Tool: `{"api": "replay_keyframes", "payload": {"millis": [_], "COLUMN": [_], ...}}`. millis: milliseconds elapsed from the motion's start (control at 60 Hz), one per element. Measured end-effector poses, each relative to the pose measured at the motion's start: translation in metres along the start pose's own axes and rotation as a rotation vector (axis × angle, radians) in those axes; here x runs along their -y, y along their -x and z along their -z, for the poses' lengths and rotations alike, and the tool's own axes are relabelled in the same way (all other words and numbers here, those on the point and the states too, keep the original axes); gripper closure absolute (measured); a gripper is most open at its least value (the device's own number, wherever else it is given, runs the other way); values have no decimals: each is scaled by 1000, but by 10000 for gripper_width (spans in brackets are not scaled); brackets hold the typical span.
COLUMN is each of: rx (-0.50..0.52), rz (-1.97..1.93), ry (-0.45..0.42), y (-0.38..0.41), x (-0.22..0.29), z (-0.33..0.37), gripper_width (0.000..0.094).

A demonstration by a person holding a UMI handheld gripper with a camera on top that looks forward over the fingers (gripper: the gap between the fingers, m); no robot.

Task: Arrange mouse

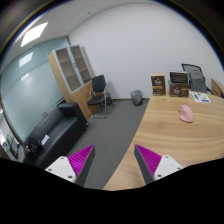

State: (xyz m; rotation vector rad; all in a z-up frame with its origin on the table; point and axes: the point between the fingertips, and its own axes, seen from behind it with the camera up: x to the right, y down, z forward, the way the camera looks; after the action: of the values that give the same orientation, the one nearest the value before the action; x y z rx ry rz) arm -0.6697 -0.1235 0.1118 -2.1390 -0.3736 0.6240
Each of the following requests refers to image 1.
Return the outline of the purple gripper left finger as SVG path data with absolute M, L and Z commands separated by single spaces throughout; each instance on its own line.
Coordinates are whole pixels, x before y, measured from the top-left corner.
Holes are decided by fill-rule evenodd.
M 90 145 L 69 157 L 60 156 L 46 168 L 46 171 L 79 186 L 84 186 L 94 157 L 95 146 Z

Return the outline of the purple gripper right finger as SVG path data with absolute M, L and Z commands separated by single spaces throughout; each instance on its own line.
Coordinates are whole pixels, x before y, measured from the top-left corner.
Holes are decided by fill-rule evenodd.
M 161 156 L 140 145 L 134 146 L 134 155 L 146 184 L 182 169 L 182 166 L 171 156 Z

